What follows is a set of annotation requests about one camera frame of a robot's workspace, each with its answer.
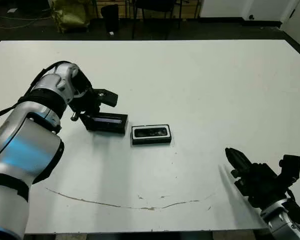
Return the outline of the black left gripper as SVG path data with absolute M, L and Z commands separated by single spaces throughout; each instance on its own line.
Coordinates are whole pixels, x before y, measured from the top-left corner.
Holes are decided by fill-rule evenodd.
M 99 94 L 103 94 L 100 89 L 90 88 L 74 97 L 69 103 L 73 111 L 70 119 L 77 121 L 80 118 L 87 131 L 91 131 L 93 126 L 93 120 L 87 115 L 94 116 L 100 112 Z

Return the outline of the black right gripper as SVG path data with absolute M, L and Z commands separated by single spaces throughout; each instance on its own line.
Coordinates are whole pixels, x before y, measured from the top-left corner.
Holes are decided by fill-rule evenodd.
M 287 198 L 287 188 L 278 182 L 277 174 L 265 163 L 251 163 L 246 155 L 234 148 L 225 148 L 231 171 L 239 192 L 254 208 L 267 208 Z

